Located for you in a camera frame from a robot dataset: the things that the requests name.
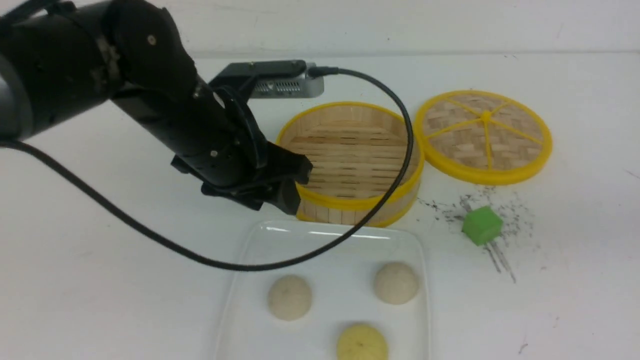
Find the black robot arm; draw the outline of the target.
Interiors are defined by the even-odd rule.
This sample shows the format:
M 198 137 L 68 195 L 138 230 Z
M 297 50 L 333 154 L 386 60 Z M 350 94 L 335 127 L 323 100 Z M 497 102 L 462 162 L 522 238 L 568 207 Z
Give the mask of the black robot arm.
M 297 213 L 313 166 L 268 141 L 248 104 L 321 94 L 304 60 L 230 63 L 203 80 L 169 11 L 145 0 L 27 0 L 2 16 L 0 47 L 3 148 L 46 159 L 25 141 L 111 101 L 202 194 Z

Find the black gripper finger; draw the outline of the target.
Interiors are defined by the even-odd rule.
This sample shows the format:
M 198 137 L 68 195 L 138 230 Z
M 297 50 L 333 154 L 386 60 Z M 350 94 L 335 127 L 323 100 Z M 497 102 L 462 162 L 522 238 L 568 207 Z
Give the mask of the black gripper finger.
M 296 215 L 301 203 L 295 181 L 279 181 L 266 184 L 262 189 L 262 200 L 278 208 L 286 215 Z

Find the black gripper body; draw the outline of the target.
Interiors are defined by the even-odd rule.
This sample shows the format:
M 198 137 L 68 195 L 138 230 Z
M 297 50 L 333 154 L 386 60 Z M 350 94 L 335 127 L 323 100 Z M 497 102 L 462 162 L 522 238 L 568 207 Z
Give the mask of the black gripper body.
M 206 196 L 226 198 L 252 210 L 260 210 L 263 204 L 279 207 L 278 146 L 259 129 L 241 91 L 218 86 L 214 95 L 224 105 L 231 128 L 203 155 L 191 161 L 186 155 L 174 155 L 171 166 L 201 180 L 201 192 Z

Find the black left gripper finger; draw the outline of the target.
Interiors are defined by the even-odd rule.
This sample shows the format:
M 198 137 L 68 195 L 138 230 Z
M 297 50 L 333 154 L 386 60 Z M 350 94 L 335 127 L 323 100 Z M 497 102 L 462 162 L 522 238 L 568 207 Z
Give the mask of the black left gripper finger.
M 313 163 L 306 155 L 292 152 L 272 142 L 267 144 L 267 176 L 272 180 L 293 180 L 308 184 Z

